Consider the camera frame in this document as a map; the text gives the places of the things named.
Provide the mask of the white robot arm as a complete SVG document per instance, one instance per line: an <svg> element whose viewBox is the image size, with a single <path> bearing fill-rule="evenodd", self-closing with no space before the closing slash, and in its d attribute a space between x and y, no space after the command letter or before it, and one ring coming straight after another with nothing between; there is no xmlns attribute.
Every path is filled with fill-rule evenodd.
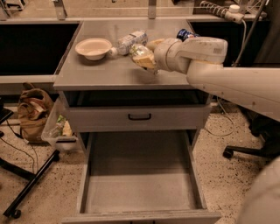
<svg viewBox="0 0 280 224"><path fill-rule="evenodd" d="M151 45L134 44L129 54L138 66L186 76L194 88L280 121L280 69L224 67L228 42L196 37L162 39ZM280 157L267 164L244 200L236 224L280 224Z"/></svg>

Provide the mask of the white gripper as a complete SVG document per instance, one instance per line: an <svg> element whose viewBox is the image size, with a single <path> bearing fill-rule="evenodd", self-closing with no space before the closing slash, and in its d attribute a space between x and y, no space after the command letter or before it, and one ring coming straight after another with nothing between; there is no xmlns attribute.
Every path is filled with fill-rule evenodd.
<svg viewBox="0 0 280 224"><path fill-rule="evenodd" d="M148 42L146 47L154 51L154 59L148 56L135 56L133 62L143 70L156 74L158 70L168 72L187 72L190 60L179 56L179 48L183 42L177 38L156 39Z"/></svg>

